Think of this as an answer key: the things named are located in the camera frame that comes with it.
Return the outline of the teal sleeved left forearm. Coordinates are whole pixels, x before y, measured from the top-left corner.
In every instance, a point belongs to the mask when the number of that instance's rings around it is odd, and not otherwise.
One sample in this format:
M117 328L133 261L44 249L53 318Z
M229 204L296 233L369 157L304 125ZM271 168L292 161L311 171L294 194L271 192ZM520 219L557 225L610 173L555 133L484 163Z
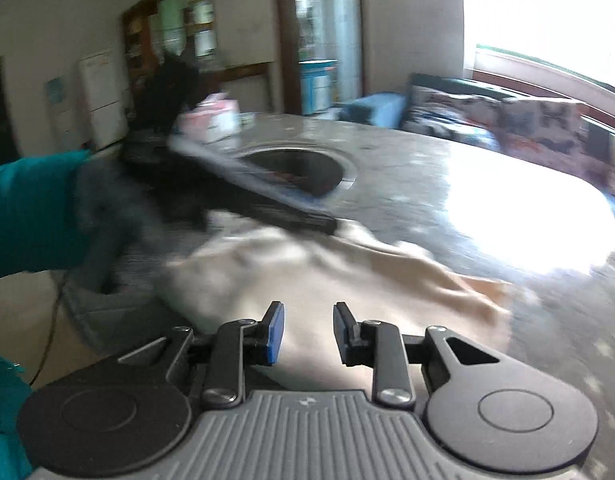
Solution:
M76 151L0 166L0 278L83 263L94 230L80 223L77 183L89 157Z

